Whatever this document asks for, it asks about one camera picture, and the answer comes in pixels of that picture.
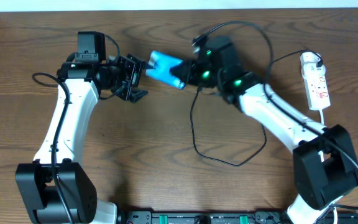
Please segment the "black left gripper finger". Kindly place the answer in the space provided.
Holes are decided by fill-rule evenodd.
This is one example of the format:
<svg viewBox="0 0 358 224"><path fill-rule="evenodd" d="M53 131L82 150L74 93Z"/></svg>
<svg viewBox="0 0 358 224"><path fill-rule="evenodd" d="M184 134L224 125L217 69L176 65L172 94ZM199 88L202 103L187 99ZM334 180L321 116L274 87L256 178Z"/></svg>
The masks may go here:
<svg viewBox="0 0 358 224"><path fill-rule="evenodd" d="M146 62L145 60L139 59L132 54L127 54L127 58L134 62L135 66L139 69L154 69L154 66Z"/></svg>
<svg viewBox="0 0 358 224"><path fill-rule="evenodd" d="M129 94L129 101L131 103L136 103L138 102L141 98L143 98L144 96L146 96L148 94L147 90L138 90L138 89L134 89L131 90L130 94Z"/></svg>

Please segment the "blue Galaxy smartphone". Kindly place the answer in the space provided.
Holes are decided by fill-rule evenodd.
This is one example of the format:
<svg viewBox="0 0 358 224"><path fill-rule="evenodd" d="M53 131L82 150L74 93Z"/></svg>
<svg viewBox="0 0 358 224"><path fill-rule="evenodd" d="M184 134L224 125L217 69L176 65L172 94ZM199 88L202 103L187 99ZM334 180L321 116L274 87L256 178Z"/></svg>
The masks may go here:
<svg viewBox="0 0 358 224"><path fill-rule="evenodd" d="M170 72L171 68L176 67L182 62L183 60L179 58L154 50L151 52L149 60L149 65L151 65L152 68L148 68L145 75L177 89L183 89L185 83Z"/></svg>

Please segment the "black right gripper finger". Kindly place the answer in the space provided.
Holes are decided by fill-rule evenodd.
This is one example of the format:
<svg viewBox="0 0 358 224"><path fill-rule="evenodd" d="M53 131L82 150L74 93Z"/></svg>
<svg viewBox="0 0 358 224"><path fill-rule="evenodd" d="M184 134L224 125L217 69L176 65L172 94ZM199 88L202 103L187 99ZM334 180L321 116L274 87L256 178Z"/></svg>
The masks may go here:
<svg viewBox="0 0 358 224"><path fill-rule="evenodd" d="M174 84L186 84L187 69L185 68L171 68L170 74L173 77Z"/></svg>
<svg viewBox="0 0 358 224"><path fill-rule="evenodd" d="M185 72L188 68L188 61L184 60L171 68L171 72Z"/></svg>

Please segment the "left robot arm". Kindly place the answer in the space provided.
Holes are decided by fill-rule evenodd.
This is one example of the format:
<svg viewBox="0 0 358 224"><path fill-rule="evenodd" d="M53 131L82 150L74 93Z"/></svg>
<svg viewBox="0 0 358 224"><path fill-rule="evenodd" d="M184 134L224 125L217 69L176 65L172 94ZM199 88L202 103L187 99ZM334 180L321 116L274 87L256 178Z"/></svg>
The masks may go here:
<svg viewBox="0 0 358 224"><path fill-rule="evenodd" d="M124 223L116 204L98 198L83 170L83 148L91 114L103 90L135 103L149 64L133 55L106 56L110 36L80 31L78 49L53 80L58 99L47 135L33 161L17 166L15 180L33 223Z"/></svg>

